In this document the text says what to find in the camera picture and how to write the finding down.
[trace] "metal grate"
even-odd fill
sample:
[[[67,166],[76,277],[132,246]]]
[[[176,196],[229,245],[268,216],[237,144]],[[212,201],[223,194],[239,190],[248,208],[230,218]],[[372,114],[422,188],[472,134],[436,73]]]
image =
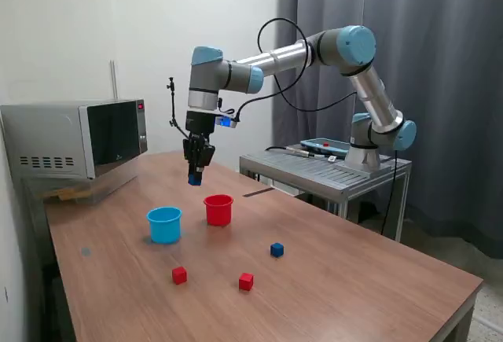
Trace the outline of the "metal grate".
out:
[[[365,181],[364,176],[345,171],[326,160],[269,151],[248,156],[253,160],[261,161],[267,166],[335,189],[345,189],[348,186]]]

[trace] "black cable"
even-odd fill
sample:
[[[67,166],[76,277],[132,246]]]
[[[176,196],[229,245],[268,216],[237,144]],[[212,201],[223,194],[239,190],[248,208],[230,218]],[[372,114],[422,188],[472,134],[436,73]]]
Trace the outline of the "black cable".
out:
[[[391,181],[390,199],[387,201],[386,214],[384,215],[383,226],[380,229],[381,236],[384,233],[384,226],[386,226],[387,214],[390,211],[391,199],[393,198],[393,190],[395,189],[397,162],[398,162],[398,151],[395,151],[395,169],[393,170],[393,181]]]
[[[262,34],[262,31],[264,30],[264,28],[269,25],[270,23],[274,22],[274,21],[285,21],[285,22],[288,22],[289,24],[293,25],[295,27],[295,29],[300,33],[300,35],[302,36],[302,39],[304,41],[304,45],[306,46],[306,50],[307,50],[307,47],[308,47],[308,44],[307,44],[307,38],[306,36],[304,35],[304,32],[302,31],[302,29],[299,27],[299,25],[297,25],[295,22],[293,22],[292,20],[288,19],[288,18],[284,18],[284,17],[275,17],[275,18],[271,18],[270,20],[268,20],[264,25],[262,25],[262,27],[260,28],[259,30],[259,33],[257,35],[257,46],[259,47],[259,50],[260,52],[262,52],[262,49],[260,48],[260,36]],[[293,81],[293,83],[291,83],[290,85],[288,85],[286,88],[284,89],[281,89],[281,87],[279,86],[278,84],[278,89],[279,91],[278,92],[275,92],[275,93],[272,93],[272,94],[269,94],[267,96],[263,96],[263,97],[257,97],[257,98],[253,98],[251,100],[248,100],[246,101],[245,103],[243,103],[238,109],[237,109],[237,113],[236,113],[236,116],[234,117],[234,120],[236,122],[239,122],[240,119],[240,114],[241,114],[241,110],[243,109],[244,106],[248,105],[248,104],[251,104],[252,102],[256,102],[256,101],[261,101],[261,100],[266,100],[267,98],[271,98],[271,97],[274,97],[274,96],[277,96],[278,94],[283,94],[283,92],[285,92],[286,90],[289,90],[291,89],[294,85],[296,85],[300,78],[302,77],[302,75],[304,74],[304,71],[306,70],[306,67],[307,67],[307,60],[308,60],[308,55],[306,55],[306,58],[304,59],[304,64],[302,66],[302,69],[300,70],[299,74],[297,75],[297,78]]]
[[[233,108],[229,108],[227,110],[222,110],[222,103],[223,103],[223,100],[219,97],[218,98],[218,110],[220,112],[223,112],[224,114],[229,114],[229,115],[234,114],[234,112],[236,110],[234,110]]]
[[[262,32],[264,30],[264,28],[269,25],[271,22],[274,22],[274,21],[285,21],[285,22],[288,22],[289,24],[293,25],[295,27],[295,29],[302,35],[302,38],[303,38],[303,41],[304,41],[304,45],[305,47],[308,47],[308,43],[307,43],[307,38],[306,36],[304,35],[302,29],[299,27],[299,25],[297,25],[295,22],[293,22],[292,20],[289,20],[288,18],[284,18],[284,17],[276,17],[276,18],[272,18],[270,20],[268,20],[264,25],[262,25],[262,27],[260,28],[259,30],[259,33],[257,34],[257,46],[260,50],[261,53],[263,53],[263,50],[262,50],[262,47],[260,45],[260,37],[262,36]],[[322,110],[326,110],[327,108],[331,108],[332,106],[334,105],[337,105],[339,104],[340,102],[344,101],[346,98],[349,98],[350,96],[356,94],[356,92],[352,92],[352,93],[349,93],[347,94],[346,96],[342,97],[341,99],[337,100],[337,101],[334,101],[333,103],[331,104],[328,104],[326,106],[323,106],[322,108],[313,108],[313,109],[306,109],[306,108],[298,108],[296,107],[294,104],[292,104],[287,98],[286,96],[284,95],[284,92],[286,90],[289,90],[289,89],[292,89],[294,85],[296,85],[300,78],[302,77],[302,75],[304,74],[304,71],[307,67],[307,55],[306,55],[306,59],[304,61],[304,64],[302,66],[302,69],[299,73],[299,75],[297,76],[297,78],[295,79],[295,81],[293,83],[291,83],[290,85],[288,85],[286,88],[284,89],[281,89],[281,86],[280,86],[280,83],[276,77],[276,75],[274,75],[274,82],[276,83],[276,86],[277,88],[279,89],[278,92],[275,92],[275,93],[272,93],[272,94],[269,94],[267,96],[264,96],[264,97],[257,97],[257,98],[253,98],[249,101],[246,101],[245,103],[243,103],[239,109],[237,110],[237,114],[236,114],[236,117],[234,118],[234,120],[236,120],[237,122],[240,121],[239,117],[240,117],[240,114],[241,114],[241,110],[243,109],[244,106],[246,106],[247,104],[250,104],[252,102],[255,102],[255,101],[261,101],[261,100],[266,100],[267,98],[271,98],[271,97],[274,97],[274,96],[277,96],[278,94],[280,94],[283,99],[285,100],[285,102],[293,107],[295,110],[297,111],[300,111],[300,112],[320,112]]]
[[[267,147],[265,150],[269,151],[270,149],[285,149],[286,150],[286,147],[280,147],[279,145],[273,145],[271,147]]]
[[[170,126],[176,127],[178,131],[182,133],[183,136],[185,136],[185,139],[188,139],[189,136],[187,136],[187,133],[180,128],[178,125],[178,122],[176,121],[176,118],[174,117],[174,82],[173,78],[170,77],[170,85],[166,85],[166,88],[171,90],[171,120],[170,120]]]

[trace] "cube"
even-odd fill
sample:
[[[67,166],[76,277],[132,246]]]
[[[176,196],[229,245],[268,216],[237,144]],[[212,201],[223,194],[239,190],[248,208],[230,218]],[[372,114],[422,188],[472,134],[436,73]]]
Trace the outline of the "cube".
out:
[[[253,287],[253,274],[243,273],[239,277],[239,289],[249,291]]]
[[[187,270],[182,266],[173,269],[171,274],[173,275],[173,282],[177,285],[187,281]]]
[[[279,242],[275,242],[270,246],[270,254],[273,257],[279,258],[283,255],[285,252],[285,248],[283,248],[283,245],[280,244]]]

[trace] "wooden table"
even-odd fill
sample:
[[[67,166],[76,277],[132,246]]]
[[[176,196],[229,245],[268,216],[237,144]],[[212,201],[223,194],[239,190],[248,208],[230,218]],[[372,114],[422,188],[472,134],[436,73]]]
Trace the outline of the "wooden table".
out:
[[[78,342],[466,340],[481,279],[217,164],[201,187],[181,153],[139,165],[97,205],[46,205]],[[214,193],[234,197],[227,227],[206,224]],[[183,210],[174,245],[149,240],[163,205]]]

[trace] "cable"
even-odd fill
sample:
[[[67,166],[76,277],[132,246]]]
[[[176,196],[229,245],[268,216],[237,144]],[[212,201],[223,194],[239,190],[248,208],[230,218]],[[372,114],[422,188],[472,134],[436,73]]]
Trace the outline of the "cable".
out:
[[[307,38],[306,36],[304,35],[302,29],[299,27],[299,25],[297,25],[295,22],[293,22],[292,20],[289,20],[288,18],[284,18],[284,17],[276,17],[276,18],[272,18],[270,20],[268,20],[264,25],[262,25],[262,27],[260,28],[259,30],[259,33],[257,34],[257,47],[259,48],[259,51],[261,53],[263,53],[263,50],[262,50],[262,47],[260,45],[260,37],[262,36],[262,32],[264,30],[264,28],[269,25],[270,23],[274,22],[274,21],[285,21],[285,22],[288,22],[289,24],[293,25],[295,27],[295,29],[300,33],[300,35],[302,36],[303,38],[303,41],[304,41],[304,45],[305,47],[307,48],[308,47],[308,43],[307,43]],[[323,106],[321,108],[313,108],[313,109],[307,109],[307,108],[298,108],[296,107],[294,104],[292,104],[287,98],[286,96],[284,95],[284,92],[286,90],[289,90],[289,89],[292,89],[294,85],[296,85],[300,78],[302,77],[302,75],[304,74],[304,71],[307,67],[307,58],[308,56],[306,55],[306,59],[304,60],[304,64],[302,66],[302,69],[300,70],[300,73],[299,75],[297,76],[297,78],[294,80],[293,83],[291,83],[290,85],[288,85],[286,88],[284,89],[281,89],[281,85],[279,83],[279,80],[277,79],[276,75],[274,75],[274,82],[276,83],[276,86],[277,88],[279,89],[278,92],[275,92],[275,93],[272,93],[272,94],[269,94],[267,96],[264,96],[264,97],[257,97],[257,98],[253,98],[249,101],[246,101],[245,103],[243,103],[239,109],[237,110],[237,114],[236,114],[236,117],[234,118],[234,120],[236,120],[236,122],[239,122],[240,119],[240,114],[241,114],[241,110],[243,109],[244,106],[252,103],[252,102],[255,102],[255,101],[261,101],[261,100],[266,100],[267,98],[271,98],[271,97],[274,97],[274,96],[277,96],[278,94],[280,94],[283,99],[285,100],[285,102],[291,106],[292,108],[294,108],[295,110],[297,111],[300,111],[300,112],[320,112],[320,111],[323,111],[323,110],[326,110],[327,108],[331,108],[332,106],[334,105],[337,105],[339,104],[340,102],[344,101],[346,98],[349,98],[350,96],[356,94],[356,92],[352,92],[352,93],[349,93],[347,94],[346,96],[342,97],[341,99],[337,100],[337,101],[334,101],[333,103],[331,104],[328,104],[326,106]]]
[[[171,90],[171,120],[170,120],[170,126],[176,127],[178,131],[182,133],[183,136],[185,136],[185,139],[188,139],[189,137],[187,136],[187,133],[184,132],[178,125],[178,122],[176,121],[176,118],[174,117],[174,82],[173,78],[170,77],[170,85],[166,85],[166,88]]]
[[[391,181],[390,199],[387,201],[386,214],[384,215],[383,226],[380,228],[381,236],[384,233],[384,226],[386,226],[387,214],[390,211],[391,199],[393,198],[393,190],[395,189],[397,162],[398,162],[398,151],[395,151],[395,169],[393,170],[393,180]]]
[[[222,103],[223,103],[223,100],[219,97],[217,105],[218,105],[218,110],[220,112],[223,112],[224,114],[229,114],[229,115],[234,114],[235,110],[233,108],[229,108],[227,110],[222,110]]]
[[[288,22],[289,24],[293,25],[295,27],[295,29],[300,33],[300,35],[302,36],[302,39],[304,41],[304,45],[306,46],[306,50],[307,50],[307,38],[306,36],[304,35],[304,32],[302,31],[302,29],[299,27],[299,25],[297,25],[295,22],[293,22],[292,20],[288,19],[288,18],[284,18],[284,17],[275,17],[275,18],[271,18],[270,20],[268,20],[264,25],[262,25],[262,27],[260,28],[259,30],[259,33],[257,34],[257,46],[259,47],[259,50],[260,52],[262,52],[262,48],[260,47],[260,36],[262,35],[262,31],[264,30],[264,28],[269,25],[270,23],[274,22],[274,21],[285,21],[285,22]],[[302,77],[302,75],[304,74],[304,71],[306,70],[306,67],[307,67],[307,59],[308,59],[308,55],[306,55],[306,58],[304,59],[304,64],[302,66],[302,69],[300,70],[299,74],[297,75],[297,78],[293,81],[293,83],[291,83],[290,85],[288,85],[286,88],[284,89],[281,89],[281,87],[279,86],[279,83],[277,82],[277,79],[276,79],[276,75],[274,75],[274,78],[276,79],[276,82],[277,82],[277,85],[278,85],[278,89],[279,91],[278,92],[275,92],[275,93],[272,93],[272,94],[268,94],[267,96],[263,96],[263,97],[257,97],[257,98],[253,98],[251,100],[248,100],[246,101],[245,103],[243,103],[238,109],[237,109],[237,113],[236,113],[236,116],[234,117],[234,120],[236,122],[239,122],[240,119],[240,114],[241,114],[241,110],[243,109],[244,106],[248,105],[248,104],[251,104],[252,102],[256,102],[256,101],[261,101],[261,100],[266,100],[267,98],[271,98],[271,97],[274,97],[274,96],[277,96],[278,94],[283,94],[283,92],[285,92],[286,90],[289,90],[291,89],[294,85],[296,85],[300,78]]]
[[[271,147],[267,147],[265,150],[270,151],[271,149],[283,149],[285,151],[297,153],[297,154],[304,156],[304,157],[316,157],[318,159],[322,158],[322,157],[324,157],[325,159],[328,159],[330,156],[333,156],[331,153],[312,153],[312,152],[306,151],[304,149],[298,149],[298,148],[293,148],[293,147],[281,147],[279,145],[272,145]]]
[[[271,147],[267,147],[266,149],[264,149],[265,151],[269,151],[271,149],[284,149],[286,150],[286,147],[280,147],[279,145],[272,145]]]

